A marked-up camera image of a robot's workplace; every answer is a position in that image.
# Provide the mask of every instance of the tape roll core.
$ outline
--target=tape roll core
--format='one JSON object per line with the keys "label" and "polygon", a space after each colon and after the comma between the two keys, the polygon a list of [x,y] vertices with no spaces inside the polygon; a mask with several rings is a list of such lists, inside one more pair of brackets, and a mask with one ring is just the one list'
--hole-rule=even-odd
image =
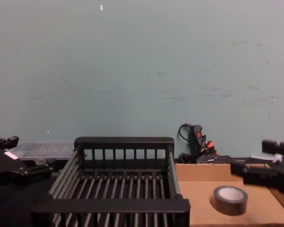
{"label": "tape roll core", "polygon": [[220,186],[213,191],[213,207],[220,213],[237,216],[246,212],[248,196],[233,186]]}

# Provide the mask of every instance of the black cable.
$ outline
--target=black cable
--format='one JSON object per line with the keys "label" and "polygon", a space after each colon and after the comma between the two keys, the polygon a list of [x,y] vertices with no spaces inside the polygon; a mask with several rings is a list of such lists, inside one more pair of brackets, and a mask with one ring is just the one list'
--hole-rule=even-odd
{"label": "black cable", "polygon": [[184,127],[188,127],[188,128],[190,128],[190,129],[192,129],[192,128],[193,128],[193,125],[192,125],[192,124],[188,124],[188,123],[182,124],[182,125],[180,126],[179,130],[178,130],[177,136],[180,136],[182,139],[184,139],[185,141],[187,141],[187,142],[189,143],[189,140],[186,139],[186,138],[182,135],[182,133],[181,133],[181,129],[184,128]]}

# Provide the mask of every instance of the metal rod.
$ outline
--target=metal rod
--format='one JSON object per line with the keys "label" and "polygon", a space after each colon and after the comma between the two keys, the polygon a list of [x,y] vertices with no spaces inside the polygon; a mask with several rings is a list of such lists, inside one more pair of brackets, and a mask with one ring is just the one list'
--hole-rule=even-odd
{"label": "metal rod", "polygon": [[[75,186],[72,187],[71,192],[66,194],[66,196],[65,196],[66,198],[68,198],[68,199],[71,199],[71,198],[72,198],[72,196],[74,195],[75,190],[76,190],[76,188],[77,188],[79,182],[80,182],[80,179],[77,179],[77,182],[76,182]],[[56,222],[56,226],[59,226],[60,220],[61,220],[61,217],[58,217],[58,220],[57,220],[57,222]]]}
{"label": "metal rod", "polygon": [[91,190],[92,190],[92,188],[93,188],[93,186],[94,186],[94,183],[95,183],[95,178],[93,178],[93,179],[91,180],[91,182],[90,182],[89,190],[88,190],[88,192],[87,192],[87,194],[86,194],[86,196],[85,196],[86,199],[89,198],[89,195],[90,195]]}
{"label": "metal rod", "polygon": [[[128,198],[132,198],[132,191],[133,191],[133,177],[131,177],[130,182],[129,182],[129,189],[128,189]],[[126,219],[125,219],[125,227],[129,225],[129,214],[126,214]]]}
{"label": "metal rod", "polygon": [[[163,179],[160,178],[160,188],[161,188],[161,198],[165,199],[165,194],[164,194],[164,187],[163,187]],[[167,215],[163,214],[163,223],[164,223],[164,227],[167,227]]]}
{"label": "metal rod", "polygon": [[133,190],[133,178],[131,177],[131,180],[129,182],[129,190],[128,190],[128,198],[132,198],[132,190]]}
{"label": "metal rod", "polygon": [[[141,184],[141,178],[138,178],[137,194],[136,194],[136,198],[137,198],[137,199],[140,197],[140,184]],[[134,223],[133,223],[133,226],[134,226],[134,227],[138,227],[138,220],[139,220],[139,214],[138,214],[138,213],[135,213],[135,214],[134,214]]]}
{"label": "metal rod", "polygon": [[[145,195],[144,197],[148,198],[148,176],[145,176]],[[148,213],[145,214],[145,227],[148,227]]]}
{"label": "metal rod", "polygon": [[[96,199],[98,197],[102,181],[103,181],[103,179],[100,178],[98,186],[97,186],[97,189],[96,189],[96,193],[95,193],[94,199]],[[87,217],[86,217],[85,223],[84,223],[84,227],[88,227],[89,226],[90,218],[91,218],[91,214],[88,214]]]}
{"label": "metal rod", "polygon": [[[122,199],[122,198],[123,198],[124,185],[125,185],[125,178],[122,179],[119,199]],[[115,216],[114,227],[118,227],[119,217],[120,217],[120,214],[117,213],[116,216]]]}
{"label": "metal rod", "polygon": [[67,180],[69,180],[69,176],[71,174],[74,174],[74,172],[76,171],[76,162],[74,162],[71,167],[67,170],[66,175],[63,177],[63,179],[60,180],[60,183],[57,187],[57,189],[53,192],[52,196],[53,199],[56,199],[57,195],[59,194],[59,192],[61,191],[61,189],[64,187],[65,183],[67,182]]}
{"label": "metal rod", "polygon": [[[77,199],[80,199],[80,196],[82,195],[83,190],[84,190],[84,188],[85,188],[86,182],[87,182],[87,178],[85,178],[85,180],[84,180],[84,182],[83,182],[83,185],[82,185],[82,187],[81,187],[81,189],[80,189],[80,191],[79,191],[79,194],[78,194],[77,197],[76,197]],[[66,220],[66,225],[67,225],[67,226],[69,225],[69,223],[70,223],[70,221],[71,221],[71,218],[72,218],[72,214],[69,214],[69,216],[67,217],[67,220]]]}
{"label": "metal rod", "polygon": [[[156,177],[152,179],[152,197],[156,199]],[[158,214],[153,214],[154,227],[158,227]]]}
{"label": "metal rod", "polygon": [[[67,187],[64,187],[62,192],[58,195],[58,199],[70,199],[69,196],[72,196],[70,195],[70,191],[72,191],[72,193],[74,193],[78,183],[79,183],[79,179],[78,179],[78,176],[79,176],[79,173],[77,172],[75,174],[75,176],[73,178],[70,178],[71,179],[71,183],[67,186]],[[53,222],[55,223],[55,226],[59,226],[60,224],[60,221],[62,220],[62,217],[60,216],[60,214],[55,214],[54,218],[53,218]]]}
{"label": "metal rod", "polygon": [[[106,180],[106,185],[105,185],[104,192],[103,192],[103,197],[102,197],[103,199],[106,198],[109,183],[110,183],[110,178],[108,177],[107,180]],[[98,217],[97,220],[98,220],[98,222],[99,222],[100,217],[101,217],[101,214],[98,214],[97,217]]]}
{"label": "metal rod", "polygon": [[74,151],[72,156],[70,157],[69,161],[66,163],[65,167],[63,168],[63,171],[59,174],[58,178],[55,180],[53,185],[51,186],[51,189],[49,190],[49,194],[53,194],[56,190],[57,186],[60,184],[61,179],[65,176],[65,172],[67,172],[68,168],[71,166],[71,164],[76,160],[77,151]]}
{"label": "metal rod", "polygon": [[71,185],[75,183],[74,180],[76,180],[79,176],[79,172],[77,172],[77,169],[78,168],[75,168],[75,171],[70,174],[69,178],[65,182],[65,186],[61,189],[61,192],[57,195],[58,199],[61,199],[65,195],[65,192],[70,190]]}
{"label": "metal rod", "polygon": [[[114,181],[113,191],[112,191],[112,194],[111,194],[111,196],[110,196],[111,199],[113,199],[113,198],[115,197],[115,190],[116,190],[116,188],[117,188],[117,183],[118,183],[118,179],[116,178],[115,181]],[[108,227],[108,224],[109,224],[109,217],[110,217],[110,214],[108,213],[108,214],[106,215],[104,227]]]}
{"label": "metal rod", "polygon": [[174,157],[171,152],[169,152],[169,167],[171,171],[172,181],[175,186],[175,194],[180,194],[180,186],[179,186],[179,182],[178,182],[178,178],[176,174]]}
{"label": "metal rod", "polygon": [[80,181],[79,177],[79,173],[77,172],[73,178],[73,180],[70,183],[70,186],[67,187],[67,190],[65,191],[64,195],[61,197],[62,199],[66,199],[69,197],[69,195],[71,195],[71,193],[75,192],[76,187],[78,186],[78,183]]}

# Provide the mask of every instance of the robotic hand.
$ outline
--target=robotic hand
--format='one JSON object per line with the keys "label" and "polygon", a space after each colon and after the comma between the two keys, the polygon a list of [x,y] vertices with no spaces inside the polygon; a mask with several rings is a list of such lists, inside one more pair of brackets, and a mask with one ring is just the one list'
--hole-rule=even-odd
{"label": "robotic hand", "polygon": [[253,184],[271,188],[277,188],[284,193],[284,142],[262,141],[262,152],[268,154],[280,154],[282,160],[271,165],[270,168],[248,167],[244,163],[231,163],[231,173],[242,176],[244,184]]}

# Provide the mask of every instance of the white label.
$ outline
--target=white label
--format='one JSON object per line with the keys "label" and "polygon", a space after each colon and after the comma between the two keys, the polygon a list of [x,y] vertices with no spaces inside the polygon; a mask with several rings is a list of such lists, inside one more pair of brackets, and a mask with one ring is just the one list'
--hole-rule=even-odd
{"label": "white label", "polygon": [[4,152],[4,154],[6,154],[7,156],[11,157],[13,160],[17,159],[18,157],[12,153],[10,153],[9,151]]}

